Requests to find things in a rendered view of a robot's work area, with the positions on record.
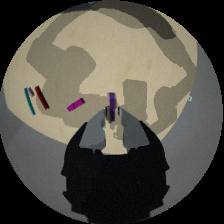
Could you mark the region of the dark purple rod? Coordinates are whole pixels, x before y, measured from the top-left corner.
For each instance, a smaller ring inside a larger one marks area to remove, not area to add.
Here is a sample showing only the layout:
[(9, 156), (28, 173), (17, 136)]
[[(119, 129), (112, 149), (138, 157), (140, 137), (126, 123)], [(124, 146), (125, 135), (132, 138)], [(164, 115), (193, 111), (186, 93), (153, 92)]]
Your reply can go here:
[(110, 121), (115, 121), (115, 93), (109, 93)]

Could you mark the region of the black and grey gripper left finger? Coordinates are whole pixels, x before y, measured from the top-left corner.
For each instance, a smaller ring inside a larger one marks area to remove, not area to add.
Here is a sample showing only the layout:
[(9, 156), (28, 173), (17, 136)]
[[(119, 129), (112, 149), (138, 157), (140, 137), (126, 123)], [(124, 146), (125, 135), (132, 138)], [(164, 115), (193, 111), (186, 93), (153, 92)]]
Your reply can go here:
[(106, 147), (105, 131), (102, 129), (105, 126), (106, 116), (107, 107), (104, 107), (73, 135), (65, 151), (61, 175), (66, 177), (69, 167), (77, 159), (94, 155), (96, 149), (102, 151)]

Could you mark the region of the magenta rod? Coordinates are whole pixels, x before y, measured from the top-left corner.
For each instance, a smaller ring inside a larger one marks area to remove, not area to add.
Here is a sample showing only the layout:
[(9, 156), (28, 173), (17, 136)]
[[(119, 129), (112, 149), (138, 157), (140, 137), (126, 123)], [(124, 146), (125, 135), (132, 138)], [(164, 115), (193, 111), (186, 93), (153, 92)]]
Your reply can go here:
[(73, 110), (74, 108), (76, 108), (76, 107), (74, 106), (74, 104), (71, 104), (69, 107), (67, 107), (67, 109), (68, 109), (69, 112), (70, 112), (71, 110)]
[(75, 107), (78, 107), (79, 105), (83, 104), (84, 103), (84, 100), (82, 98), (80, 98), (79, 100), (77, 100), (76, 102), (74, 102), (74, 106)]

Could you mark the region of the red rod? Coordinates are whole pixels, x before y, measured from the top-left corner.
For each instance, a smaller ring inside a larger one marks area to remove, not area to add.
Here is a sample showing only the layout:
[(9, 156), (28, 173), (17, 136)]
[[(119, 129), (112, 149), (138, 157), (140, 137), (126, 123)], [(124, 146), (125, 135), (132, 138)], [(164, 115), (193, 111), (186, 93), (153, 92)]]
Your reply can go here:
[(46, 100), (45, 100), (45, 98), (44, 98), (44, 96), (43, 96), (39, 86), (36, 86), (35, 90), (36, 90), (36, 93), (37, 93), (37, 95), (38, 95), (42, 105), (44, 106), (44, 108), (46, 110), (47, 108), (49, 108), (49, 106), (48, 106), (48, 104), (47, 104), (47, 102), (46, 102)]

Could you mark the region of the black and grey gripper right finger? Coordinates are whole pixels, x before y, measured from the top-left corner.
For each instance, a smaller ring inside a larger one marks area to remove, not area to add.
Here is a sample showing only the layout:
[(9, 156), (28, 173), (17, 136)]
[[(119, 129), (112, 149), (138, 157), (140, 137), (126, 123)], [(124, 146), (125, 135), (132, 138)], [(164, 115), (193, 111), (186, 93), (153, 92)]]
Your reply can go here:
[(131, 148), (136, 148), (136, 152), (153, 155), (163, 164), (165, 171), (169, 170), (164, 148), (156, 134), (144, 122), (121, 107), (118, 107), (118, 116), (121, 117), (121, 125), (124, 127), (122, 141), (123, 146), (128, 149), (127, 153)]

